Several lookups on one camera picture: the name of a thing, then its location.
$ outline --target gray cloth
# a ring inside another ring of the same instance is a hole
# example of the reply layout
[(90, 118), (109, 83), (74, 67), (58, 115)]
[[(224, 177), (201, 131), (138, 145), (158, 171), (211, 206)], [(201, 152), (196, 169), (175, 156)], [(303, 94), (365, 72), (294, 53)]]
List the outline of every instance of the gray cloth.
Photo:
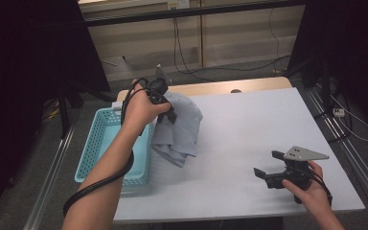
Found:
[(172, 124), (165, 117), (161, 123), (156, 124), (151, 146), (166, 160), (184, 167), (188, 155), (196, 156), (196, 140), (202, 114), (187, 96), (166, 92), (164, 97), (172, 104), (177, 119)]

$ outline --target white table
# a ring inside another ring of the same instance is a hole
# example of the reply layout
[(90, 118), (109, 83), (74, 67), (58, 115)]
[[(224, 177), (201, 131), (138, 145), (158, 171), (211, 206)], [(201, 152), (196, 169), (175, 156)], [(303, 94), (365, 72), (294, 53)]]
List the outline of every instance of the white table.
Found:
[(183, 169), (151, 153), (146, 192), (123, 196), (117, 223), (237, 219), (297, 215), (306, 212), (286, 189), (268, 189), (253, 168), (281, 173), (273, 150), (296, 145), (328, 154), (317, 161), (333, 194), (335, 211), (364, 209), (295, 88), (193, 96), (202, 111), (198, 156)]

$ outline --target plastic basket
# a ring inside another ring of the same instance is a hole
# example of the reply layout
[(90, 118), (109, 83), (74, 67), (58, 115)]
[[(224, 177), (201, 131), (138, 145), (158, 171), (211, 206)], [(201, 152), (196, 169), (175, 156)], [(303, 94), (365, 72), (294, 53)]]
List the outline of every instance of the plastic basket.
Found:
[[(102, 108), (96, 112), (75, 174), (77, 182), (81, 183), (85, 179), (120, 128), (121, 115), (117, 114), (114, 108)], [(151, 135), (152, 124), (148, 124), (133, 146), (134, 163), (124, 177), (124, 187), (143, 186), (148, 183)]]

